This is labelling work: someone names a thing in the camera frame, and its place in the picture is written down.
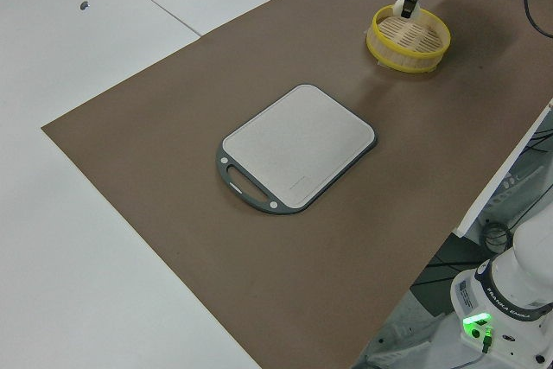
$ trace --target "yellow round basket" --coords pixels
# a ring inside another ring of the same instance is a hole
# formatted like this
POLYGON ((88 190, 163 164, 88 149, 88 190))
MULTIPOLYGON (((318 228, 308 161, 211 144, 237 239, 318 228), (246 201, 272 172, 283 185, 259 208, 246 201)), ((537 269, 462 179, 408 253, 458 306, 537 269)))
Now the yellow round basket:
POLYGON ((411 19, 394 16, 385 6, 372 18, 366 46, 382 64, 404 73, 434 71, 449 48, 451 34, 444 22, 427 10, 411 19))

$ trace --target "brown mat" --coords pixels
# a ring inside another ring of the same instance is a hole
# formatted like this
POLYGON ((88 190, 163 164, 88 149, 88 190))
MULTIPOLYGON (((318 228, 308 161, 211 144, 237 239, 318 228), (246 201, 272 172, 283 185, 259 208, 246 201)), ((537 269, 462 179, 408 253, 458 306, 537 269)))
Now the brown mat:
POLYGON ((521 0, 423 0, 453 34, 425 75, 365 47, 394 1, 273 0, 44 127, 263 369, 351 365, 551 98, 521 0), (260 213, 215 151, 302 83, 379 145, 305 212, 260 213))

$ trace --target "green status light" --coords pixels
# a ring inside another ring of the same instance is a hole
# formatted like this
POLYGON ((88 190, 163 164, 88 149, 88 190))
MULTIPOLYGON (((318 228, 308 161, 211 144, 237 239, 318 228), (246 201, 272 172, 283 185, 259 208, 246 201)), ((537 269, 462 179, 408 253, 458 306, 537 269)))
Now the green status light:
POLYGON ((468 326, 469 324, 476 323, 477 321, 489 321, 492 317, 488 313, 480 313, 479 315, 473 315, 463 319, 463 324, 468 326))

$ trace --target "white ball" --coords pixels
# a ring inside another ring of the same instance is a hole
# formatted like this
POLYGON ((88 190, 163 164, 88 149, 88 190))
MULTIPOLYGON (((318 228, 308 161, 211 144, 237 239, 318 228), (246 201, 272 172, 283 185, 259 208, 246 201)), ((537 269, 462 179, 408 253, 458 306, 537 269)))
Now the white ball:
MULTIPOLYGON (((404 8, 404 2, 405 0, 397 0, 394 3, 392 7, 394 16, 401 16, 401 11, 404 8)), ((413 10, 413 13, 411 13, 410 19, 417 19, 420 14, 421 14, 421 5, 420 5, 420 2, 417 2, 415 5, 415 10, 413 10)))

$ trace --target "cutting board handle hole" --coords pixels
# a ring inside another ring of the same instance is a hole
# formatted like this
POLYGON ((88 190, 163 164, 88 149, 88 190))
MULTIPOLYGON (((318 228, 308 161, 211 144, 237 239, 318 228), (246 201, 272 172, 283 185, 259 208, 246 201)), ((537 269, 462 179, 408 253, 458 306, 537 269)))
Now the cutting board handle hole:
POLYGON ((269 197, 238 169, 230 166, 226 171, 229 176, 231 176, 232 183, 238 187, 240 191, 248 194, 258 202, 267 202, 269 200, 269 197))

